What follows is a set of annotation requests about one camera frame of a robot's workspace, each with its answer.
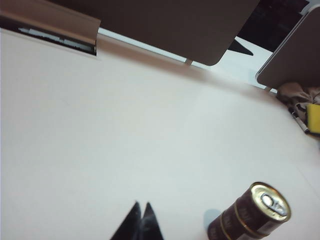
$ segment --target white table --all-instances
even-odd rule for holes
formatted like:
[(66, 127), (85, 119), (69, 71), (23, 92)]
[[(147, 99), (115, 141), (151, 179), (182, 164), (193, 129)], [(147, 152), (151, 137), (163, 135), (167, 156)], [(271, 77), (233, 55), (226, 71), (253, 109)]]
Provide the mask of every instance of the white table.
[(107, 240), (137, 200), (166, 240), (206, 240), (255, 181), (292, 208), (266, 239), (319, 239), (319, 143), (271, 93), (223, 67), (97, 47), (1, 30), (1, 239)]

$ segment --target can lid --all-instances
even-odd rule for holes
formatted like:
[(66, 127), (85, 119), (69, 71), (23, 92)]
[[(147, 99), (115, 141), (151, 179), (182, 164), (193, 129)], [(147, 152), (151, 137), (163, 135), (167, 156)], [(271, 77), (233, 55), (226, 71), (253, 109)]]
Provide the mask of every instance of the can lid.
[(280, 222), (290, 219), (290, 206), (275, 188), (263, 182), (255, 182), (250, 190), (253, 202), (265, 215)]

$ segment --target pull tab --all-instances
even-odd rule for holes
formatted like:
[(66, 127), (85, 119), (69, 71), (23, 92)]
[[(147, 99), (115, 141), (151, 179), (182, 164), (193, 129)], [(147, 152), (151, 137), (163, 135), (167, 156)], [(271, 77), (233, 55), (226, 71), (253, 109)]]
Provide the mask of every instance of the pull tab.
[(275, 200), (273, 197), (269, 196), (268, 194), (266, 193), (262, 194), (261, 201), (268, 209), (275, 211), (277, 214), (283, 217), (287, 216), (286, 209), (280, 205), (279, 201)]

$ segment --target metal can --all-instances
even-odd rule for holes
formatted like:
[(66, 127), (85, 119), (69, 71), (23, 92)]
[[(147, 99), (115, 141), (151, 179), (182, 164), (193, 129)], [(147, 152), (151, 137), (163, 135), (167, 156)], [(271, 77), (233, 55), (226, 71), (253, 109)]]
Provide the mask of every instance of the metal can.
[(256, 240), (291, 217), (286, 199), (272, 186), (254, 182), (208, 227), (210, 240)]
[(237, 214), (236, 203), (232, 204), (222, 213), (221, 219), (222, 227), (232, 240), (255, 240), (266, 237), (266, 235), (252, 231), (246, 225), (241, 223), (239, 215)]
[(223, 229), (221, 224), (221, 215), (218, 216), (208, 227), (208, 237), (210, 240), (232, 240), (227, 236), (226, 231)]
[(260, 235), (270, 234), (291, 217), (286, 199), (263, 182), (254, 182), (235, 204), (241, 224)]

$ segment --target yellow sticky note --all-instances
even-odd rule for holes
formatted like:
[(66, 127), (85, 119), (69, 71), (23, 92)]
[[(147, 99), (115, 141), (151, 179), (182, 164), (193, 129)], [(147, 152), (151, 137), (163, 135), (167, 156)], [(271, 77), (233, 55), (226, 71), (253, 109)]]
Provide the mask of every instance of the yellow sticky note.
[(306, 113), (310, 132), (320, 134), (320, 105), (308, 104), (306, 106)]

